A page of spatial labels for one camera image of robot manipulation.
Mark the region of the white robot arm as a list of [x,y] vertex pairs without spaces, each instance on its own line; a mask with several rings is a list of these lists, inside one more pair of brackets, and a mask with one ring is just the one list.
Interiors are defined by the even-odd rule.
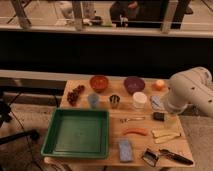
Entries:
[[169,91],[162,98],[165,110],[179,114],[191,103],[213,118],[213,90],[209,88],[211,82],[212,75],[204,67],[195,67],[172,75],[168,81]]

